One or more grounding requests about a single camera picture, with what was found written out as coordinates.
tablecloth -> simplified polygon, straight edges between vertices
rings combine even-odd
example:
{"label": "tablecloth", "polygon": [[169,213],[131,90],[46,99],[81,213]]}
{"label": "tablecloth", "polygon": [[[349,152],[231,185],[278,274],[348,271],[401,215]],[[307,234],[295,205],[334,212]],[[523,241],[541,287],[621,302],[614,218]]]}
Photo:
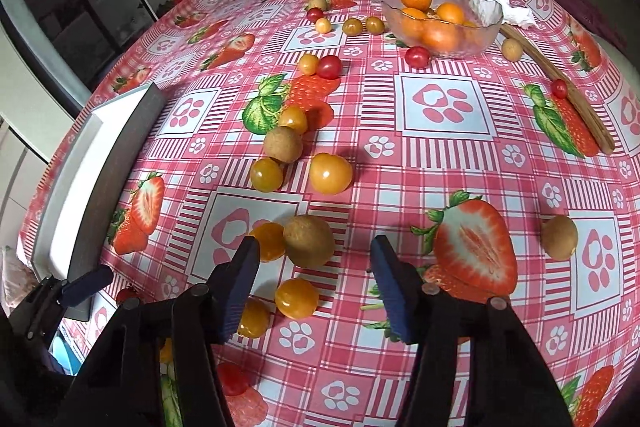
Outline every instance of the tablecloth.
{"label": "tablecloth", "polygon": [[[274,285],[302,272],[320,290],[316,313],[293,321],[274,312],[265,336],[236,335],[220,357],[252,375],[269,407],[265,426],[393,425],[415,349],[375,329],[375,323],[384,326],[383,309],[362,309],[380,302],[370,293],[369,242],[384,233],[416,266],[433,263],[420,255],[422,238],[410,226],[428,227],[425,211],[443,208],[450,194],[464,190],[482,196],[506,220],[518,262],[513,308],[568,405],[575,406],[596,370],[612,367],[602,413],[640,347],[634,248],[640,102],[553,0],[511,1],[535,13],[539,28],[524,34],[593,104],[614,137],[613,155],[581,157],[585,138],[576,136],[575,122],[567,121],[561,136],[548,127],[543,132],[534,114],[540,96],[549,97],[550,83],[529,57],[506,61],[501,37],[480,55],[438,58],[417,71],[404,62],[402,42],[393,35],[342,33],[347,17],[380,16],[381,0],[332,0],[334,30],[325,35],[305,19],[304,0],[185,0],[165,15],[91,97],[47,168],[21,231],[28,258],[52,180],[89,111],[115,96],[114,86],[155,82],[168,102],[120,200],[126,206],[137,181],[157,171],[166,184],[161,217],[142,252],[117,256],[105,243],[102,261],[114,269],[113,284],[95,299],[90,322],[63,323],[79,356],[87,354],[114,312],[114,296],[128,283],[147,299],[174,297],[228,260],[256,223],[311,212],[331,225],[334,257],[313,271],[286,258],[264,264],[254,295],[274,312]],[[244,38],[245,44],[253,39],[244,55],[207,69],[240,35],[253,36]],[[286,83],[296,76],[306,52],[337,54],[346,65],[340,86],[326,96],[335,118],[305,136],[305,153],[287,168],[283,187],[262,194],[252,189],[249,171],[263,137],[244,127],[242,111],[258,95],[261,79],[284,74]],[[338,153],[354,166],[348,190],[337,196],[311,190],[309,160],[318,152]],[[541,223],[554,214],[568,214],[578,228],[577,253],[569,261],[553,261],[540,247]],[[451,425],[463,424],[468,346],[460,346]]]}

wooden utensil handle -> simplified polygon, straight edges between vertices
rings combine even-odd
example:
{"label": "wooden utensil handle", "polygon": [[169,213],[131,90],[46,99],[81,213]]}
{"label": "wooden utensil handle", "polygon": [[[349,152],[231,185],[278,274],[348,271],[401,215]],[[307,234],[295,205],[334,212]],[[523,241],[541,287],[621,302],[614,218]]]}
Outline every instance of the wooden utensil handle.
{"label": "wooden utensil handle", "polygon": [[584,97],[582,92],[575,87],[575,84],[562,73],[551,61],[543,55],[537,47],[533,45],[532,42],[529,41],[525,36],[523,36],[516,28],[509,24],[502,24],[500,26],[500,33],[502,33],[505,37],[514,39],[520,43],[522,49],[525,51],[529,57],[533,58],[535,63],[540,66],[540,69],[544,71],[546,76],[548,76],[551,80],[555,80],[556,78],[561,78],[565,81],[567,87],[567,99],[572,105],[575,107],[575,110],[578,112],[585,125],[593,135],[593,138],[596,140],[596,143],[600,147],[600,150],[604,152],[606,155],[610,155],[613,153],[615,149],[615,143],[613,142],[613,137],[609,133],[602,120],[597,115],[597,113],[591,107],[591,104]]}

cluttered table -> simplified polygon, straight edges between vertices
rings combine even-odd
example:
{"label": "cluttered table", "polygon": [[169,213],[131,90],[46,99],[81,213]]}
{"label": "cluttered table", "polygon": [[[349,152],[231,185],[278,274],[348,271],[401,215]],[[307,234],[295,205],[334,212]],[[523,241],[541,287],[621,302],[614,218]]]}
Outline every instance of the cluttered table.
{"label": "cluttered table", "polygon": [[[127,285],[147,301],[175,297],[228,261],[245,234],[313,214],[330,227],[335,252],[320,266],[294,264],[282,252],[261,264],[252,327],[260,329],[266,309],[268,329],[254,339],[235,335],[218,352],[248,375],[253,394],[246,400],[257,403],[255,416],[235,416],[237,425],[394,424],[415,349],[390,331],[367,271],[378,234],[426,279],[463,298],[510,293],[570,411],[592,425],[640,348],[635,93],[553,0],[510,0],[529,7],[538,23],[522,35],[573,81],[610,132],[615,149],[605,155],[568,102],[551,92],[539,65],[527,55],[505,59],[502,36],[481,54],[432,58],[426,69],[414,69],[404,60],[406,45],[388,29],[355,36],[342,30],[348,18],[382,17],[382,0],[325,1],[327,32],[307,19],[307,0],[184,0],[105,77],[38,186],[21,231],[24,253],[31,254],[40,212],[82,121],[144,82],[155,82],[168,102],[120,203],[138,211],[137,189],[148,198],[143,210],[157,215],[142,212],[144,227],[136,227],[120,214],[116,237],[102,251],[114,282],[95,299],[88,323],[63,321],[65,336],[82,359]],[[298,62],[309,52],[337,55],[338,78],[302,75]],[[303,134],[302,156],[287,161],[282,186],[256,190],[260,176],[267,184],[277,178],[266,164],[256,172],[263,135],[296,104],[317,130]],[[339,170],[344,160],[351,166],[353,180],[335,195],[318,181],[311,161],[318,153],[329,153],[321,157],[325,169]],[[577,229],[575,253],[563,260],[541,244],[543,224],[555,215],[569,216]],[[474,279],[449,248],[465,242],[452,227],[461,219],[494,230],[497,257],[490,251],[482,266],[466,266],[478,269]],[[290,289],[290,315],[303,318],[276,309],[276,288],[294,277],[319,295],[312,315],[300,311],[314,299],[306,287]],[[465,415],[469,343],[459,352],[450,425],[462,425]],[[238,400],[229,399],[231,409],[244,411]]]}

crumpled napkin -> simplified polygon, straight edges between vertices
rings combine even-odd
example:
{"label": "crumpled napkin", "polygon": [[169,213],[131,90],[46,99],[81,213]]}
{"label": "crumpled napkin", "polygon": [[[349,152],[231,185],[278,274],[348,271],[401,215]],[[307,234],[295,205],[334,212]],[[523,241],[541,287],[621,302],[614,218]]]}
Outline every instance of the crumpled napkin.
{"label": "crumpled napkin", "polygon": [[[532,26],[537,28],[538,24],[533,17],[531,8],[514,8],[509,4],[509,0],[484,0],[484,1],[496,1],[502,6],[503,22],[509,23],[513,26],[520,26],[527,30]],[[478,0],[470,1],[471,9],[480,17],[482,21],[484,19],[484,12],[487,10],[484,3]]]}

glass bowl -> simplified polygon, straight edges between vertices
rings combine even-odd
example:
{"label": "glass bowl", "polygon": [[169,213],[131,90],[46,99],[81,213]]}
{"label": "glass bowl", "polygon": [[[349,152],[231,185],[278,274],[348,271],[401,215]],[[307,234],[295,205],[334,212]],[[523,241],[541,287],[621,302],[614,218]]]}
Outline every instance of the glass bowl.
{"label": "glass bowl", "polygon": [[502,6],[496,1],[432,0],[435,10],[444,2],[460,6],[465,13],[465,25],[437,18],[416,19],[402,12],[400,0],[382,0],[386,24],[407,46],[427,48],[434,57],[462,58],[477,55],[494,43],[502,23]]}

